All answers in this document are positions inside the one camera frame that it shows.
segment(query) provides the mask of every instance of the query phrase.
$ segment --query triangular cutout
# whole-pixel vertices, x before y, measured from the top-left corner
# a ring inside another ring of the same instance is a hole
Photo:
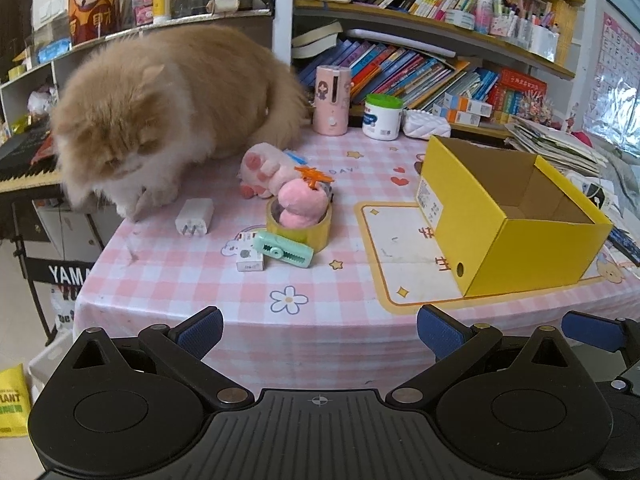
[[[106,364],[104,361],[104,355],[100,350],[100,345],[98,345],[95,341],[89,341],[82,353],[79,355],[78,359],[74,364],[74,369],[78,370],[79,368],[90,368],[92,366],[102,366]]]
[[[556,346],[556,342],[550,337],[542,340],[531,362],[537,365],[556,366],[559,368],[567,368],[568,366],[564,356]]]

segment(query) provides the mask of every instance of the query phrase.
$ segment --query black circular disc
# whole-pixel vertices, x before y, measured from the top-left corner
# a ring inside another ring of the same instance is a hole
[[[640,399],[614,390],[608,382],[598,387],[613,415],[613,432],[598,467],[615,472],[640,469]]]
[[[440,399],[436,421],[456,454],[511,478],[583,468],[597,459],[611,431],[595,385],[572,386],[553,370],[543,380],[505,370],[462,381]]]
[[[73,370],[60,387],[50,381],[34,405],[29,434],[47,468],[128,478],[183,452],[204,420],[198,397],[169,378],[104,368]]]

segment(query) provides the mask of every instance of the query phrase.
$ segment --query silver bolt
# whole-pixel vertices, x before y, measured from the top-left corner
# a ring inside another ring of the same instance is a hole
[[[225,388],[218,392],[218,400],[225,404],[237,404],[243,402],[249,394],[242,388]]]
[[[391,396],[403,404],[413,404],[422,400],[422,392],[415,388],[398,388],[394,390]]]
[[[625,381],[616,379],[615,381],[611,381],[611,387],[615,388],[616,390],[624,390],[626,388],[626,383]]]

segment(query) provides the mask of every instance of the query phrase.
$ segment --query open cardboard box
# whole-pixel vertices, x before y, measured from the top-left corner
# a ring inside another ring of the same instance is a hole
[[[417,201],[464,296],[580,280],[609,219],[541,156],[432,137]]]

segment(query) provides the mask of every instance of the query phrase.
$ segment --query cat's head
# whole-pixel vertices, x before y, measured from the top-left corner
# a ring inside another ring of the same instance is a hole
[[[51,131],[73,206],[101,182],[135,173],[168,143],[162,72],[163,65],[132,68],[97,56],[72,75],[53,110]]]

